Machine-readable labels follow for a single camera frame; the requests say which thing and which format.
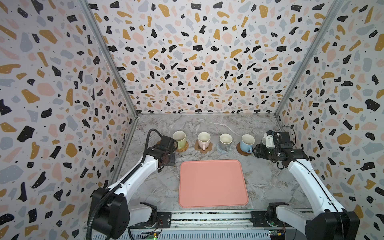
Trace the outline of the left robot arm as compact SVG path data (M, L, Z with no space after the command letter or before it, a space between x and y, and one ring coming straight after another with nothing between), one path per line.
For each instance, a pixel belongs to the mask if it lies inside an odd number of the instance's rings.
M130 207L129 202L152 173L161 172L170 163L178 149L178 142L162 136L158 144L145 148L141 159L128 173L109 187L98 188L93 192L87 222L87 240L92 239L93 231L104 234L108 240L116 240L137 224L149 228L157 224L156 206L141 202Z

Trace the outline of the white mug grey handle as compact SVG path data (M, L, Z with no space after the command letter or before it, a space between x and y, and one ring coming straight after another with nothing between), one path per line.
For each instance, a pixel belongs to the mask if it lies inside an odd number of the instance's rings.
M223 145L231 145L233 142L233 137L230 134L221 134L220 142Z

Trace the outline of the white mug blue handle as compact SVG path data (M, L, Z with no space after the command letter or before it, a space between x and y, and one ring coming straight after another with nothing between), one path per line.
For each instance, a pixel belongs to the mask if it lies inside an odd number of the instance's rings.
M253 152L253 146L255 144L255 138L252 135L245 134L241 138L240 149L246 154Z

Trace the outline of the dark brown round coaster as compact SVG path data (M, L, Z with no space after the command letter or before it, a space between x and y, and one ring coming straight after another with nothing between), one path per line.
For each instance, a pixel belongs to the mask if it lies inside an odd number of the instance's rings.
M251 153L247 153L241 150L241 143L238 143L236 146L237 152L242 156L249 156Z

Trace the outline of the white mug green handle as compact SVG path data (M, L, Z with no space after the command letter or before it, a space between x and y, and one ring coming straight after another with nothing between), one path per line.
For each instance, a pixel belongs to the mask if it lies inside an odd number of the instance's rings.
M183 131L176 131L173 134L173 139L178 142L178 150L181 150L186 145L186 133Z

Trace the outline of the white mug pink handle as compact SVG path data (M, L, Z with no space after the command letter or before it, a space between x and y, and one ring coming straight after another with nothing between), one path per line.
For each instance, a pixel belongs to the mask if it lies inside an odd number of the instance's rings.
M203 151L205 151L208 148L210 141L211 141L211 135L209 133L201 132L198 134L198 144Z

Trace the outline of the grey blue round coaster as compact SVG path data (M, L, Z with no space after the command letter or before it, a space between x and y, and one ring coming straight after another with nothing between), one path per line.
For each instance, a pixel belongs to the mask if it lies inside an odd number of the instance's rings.
M220 154L226 155L231 151L231 145L223 145L219 143L216 145L216 149Z

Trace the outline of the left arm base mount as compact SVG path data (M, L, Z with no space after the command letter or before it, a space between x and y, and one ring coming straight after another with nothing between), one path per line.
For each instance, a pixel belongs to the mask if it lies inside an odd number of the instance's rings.
M172 212L160 211L150 217L150 220L145 223L133 225L131 229L169 229L171 227Z

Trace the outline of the woven tan round coaster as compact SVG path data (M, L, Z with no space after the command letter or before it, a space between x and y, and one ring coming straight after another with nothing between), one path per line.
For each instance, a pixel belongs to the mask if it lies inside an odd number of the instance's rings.
M185 145L181 149L177 149L176 152L182 153L185 152L189 148L189 143L186 141Z

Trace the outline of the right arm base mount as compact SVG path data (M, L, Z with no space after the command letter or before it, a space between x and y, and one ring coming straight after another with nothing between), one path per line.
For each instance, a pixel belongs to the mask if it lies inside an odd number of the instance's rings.
M280 221L277 217L278 206L289 206L284 202L269 203L265 211L251 211L251 222L253 227L282 227L284 222Z

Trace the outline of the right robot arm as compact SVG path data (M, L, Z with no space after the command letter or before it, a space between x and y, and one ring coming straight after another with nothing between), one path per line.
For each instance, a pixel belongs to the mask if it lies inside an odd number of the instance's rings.
M282 164L294 176L313 210L304 214L289 204L269 203L265 219L270 226L286 223L308 240L353 240L357 236L360 219L340 204L315 173L309 157L302 149L295 149L290 134L267 131L260 144L253 149L256 157Z

